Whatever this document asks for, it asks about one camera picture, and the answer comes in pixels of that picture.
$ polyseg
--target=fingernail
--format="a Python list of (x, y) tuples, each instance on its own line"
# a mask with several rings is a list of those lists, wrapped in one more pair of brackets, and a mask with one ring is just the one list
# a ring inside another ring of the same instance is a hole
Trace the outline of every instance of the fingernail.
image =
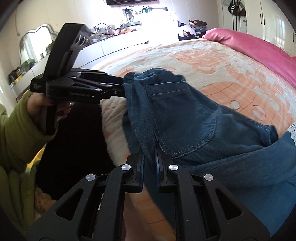
[(64, 115), (64, 111), (60, 110), (56, 113), (56, 116), (63, 116)]

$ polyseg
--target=cable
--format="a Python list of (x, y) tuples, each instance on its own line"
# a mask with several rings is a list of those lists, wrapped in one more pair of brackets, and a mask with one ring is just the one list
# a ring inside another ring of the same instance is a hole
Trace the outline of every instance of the cable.
[(111, 28), (109, 25), (107, 25), (107, 24), (105, 24), (105, 23), (99, 23), (99, 24), (97, 24), (96, 26), (94, 26), (94, 28), (97, 27), (97, 26), (99, 26), (100, 24), (104, 24), (104, 25), (106, 25), (107, 27)]
[(119, 32), (116, 33), (116, 34), (96, 34), (96, 35), (100, 35), (99, 41), (102, 41), (101, 37), (102, 36), (105, 36), (105, 35), (108, 35), (108, 36), (118, 36), (122, 32), (122, 30), (123, 30), (123, 29), (121, 29), (122, 25), (120, 25), (119, 27), (116, 28), (116, 30), (119, 29)]
[(20, 49), (20, 66), (22, 66), (22, 50)]
[(17, 36), (20, 36), (20, 33), (17, 30), (17, 8), (15, 9), (15, 30), (17, 31)]

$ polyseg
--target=wardrobe door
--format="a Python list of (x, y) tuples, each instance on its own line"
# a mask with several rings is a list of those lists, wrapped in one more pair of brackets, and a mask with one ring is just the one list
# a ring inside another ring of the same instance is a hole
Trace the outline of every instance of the wardrobe door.
[(278, 6), (272, 0), (260, 0), (263, 13), (263, 39), (276, 45), (276, 13)]
[(244, 0), (247, 13), (247, 33), (263, 39), (263, 14), (260, 0)]
[(293, 48), (292, 48), (292, 53), (291, 53), (291, 55), (292, 55), (292, 56), (296, 56), (296, 32), (293, 31), (293, 34), (294, 34), (294, 42), (293, 42)]
[(295, 46), (295, 31), (280, 8), (277, 12), (277, 21), (277, 46), (292, 55)]

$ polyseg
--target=white wall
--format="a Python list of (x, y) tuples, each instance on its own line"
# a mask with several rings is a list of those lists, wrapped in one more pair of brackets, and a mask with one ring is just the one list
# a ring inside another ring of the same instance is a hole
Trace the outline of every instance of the white wall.
[[(0, 35), (0, 43), (3, 42), (3, 36)], [(16, 105), (15, 96), (9, 88), (8, 74), (13, 70), (12, 63), (6, 46), (0, 44), (0, 104), (6, 107), (8, 114), (10, 114)]]
[[(147, 5), (167, 7), (168, 11), (176, 12), (178, 19), (185, 23), (198, 19), (206, 21), (208, 29), (219, 27), (216, 0), (157, 0), (139, 4), (139, 6)], [(0, 32), (0, 46), (5, 52), (0, 55), (0, 62), (5, 62), (2, 70), (0, 67), (0, 73), (4, 74), (0, 79), (0, 86), (2, 83), (7, 83), (7, 74), (20, 66), (19, 42), (28, 30), (47, 23), (54, 31), (59, 32), (64, 23), (70, 22), (85, 23), (89, 28), (102, 22), (114, 24), (117, 27), (122, 20), (126, 20), (122, 13), (124, 8), (126, 7), (123, 5), (107, 6), (105, 0), (24, 0)], [(16, 13), (19, 36), (15, 29)], [(165, 28), (165, 23), (159, 24), (160, 31), (169, 30)]]

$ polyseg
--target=clothes pile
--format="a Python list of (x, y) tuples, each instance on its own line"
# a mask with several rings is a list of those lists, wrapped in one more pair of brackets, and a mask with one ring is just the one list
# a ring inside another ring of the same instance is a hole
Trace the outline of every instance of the clothes pile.
[(178, 21), (179, 41), (197, 39), (195, 28), (188, 26), (186, 23)]
[(190, 20), (189, 26), (195, 29), (195, 32), (199, 38), (202, 38), (202, 36), (207, 31), (207, 23), (200, 20)]

